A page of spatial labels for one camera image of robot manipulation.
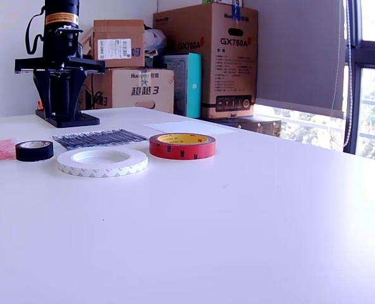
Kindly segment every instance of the cardboard box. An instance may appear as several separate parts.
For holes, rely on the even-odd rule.
[[[258,56],[258,11],[243,8],[234,21],[231,7],[208,3],[154,14],[154,28],[168,37],[169,51],[203,57],[201,115],[253,115]]]
[[[173,113],[174,71],[118,68],[89,75],[80,93],[80,109],[91,109],[94,101],[96,109],[139,106]]]
[[[106,68],[144,67],[144,22],[95,20],[92,49],[94,60],[104,60]]]
[[[230,5],[234,3],[236,6],[243,7],[243,0],[203,0],[203,4],[212,3],[212,2],[224,3],[224,4],[230,4]]]

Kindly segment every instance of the red tape roll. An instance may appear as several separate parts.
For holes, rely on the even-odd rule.
[[[168,160],[200,160],[215,154],[215,138],[199,134],[162,134],[149,139],[149,152]]]

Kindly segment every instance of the roller blind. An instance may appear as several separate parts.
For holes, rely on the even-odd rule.
[[[333,116],[343,118],[342,0],[245,0],[244,5],[259,11],[257,104],[330,116],[337,88]]]

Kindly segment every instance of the black cable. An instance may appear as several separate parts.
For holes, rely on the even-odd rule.
[[[41,8],[41,12],[38,14],[38,15],[34,15],[31,19],[30,19],[30,22],[29,22],[29,25],[27,25],[27,30],[25,32],[25,47],[27,49],[27,53],[29,55],[34,55],[35,52],[37,51],[37,42],[38,42],[38,39],[40,38],[41,41],[43,41],[43,37],[41,34],[38,34],[35,39],[34,39],[34,43],[33,43],[33,49],[30,49],[30,26],[31,26],[31,22],[33,21],[33,19],[35,17],[38,17],[38,16],[41,16],[42,14],[44,14],[46,10],[46,7],[43,6]]]
[[[92,89],[92,110],[95,110],[96,104],[99,103],[99,100],[102,98],[103,93],[99,91],[96,93],[96,95],[94,94],[93,77],[94,77],[94,74],[92,74],[91,89]]]

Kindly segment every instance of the white paper sheet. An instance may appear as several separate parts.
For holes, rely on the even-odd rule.
[[[211,125],[202,122],[187,121],[187,122],[169,122],[169,123],[158,123],[154,125],[145,125],[151,129],[155,129],[164,133],[193,133],[202,135],[215,135],[215,134],[226,134],[234,133],[234,130],[230,130],[216,125]]]

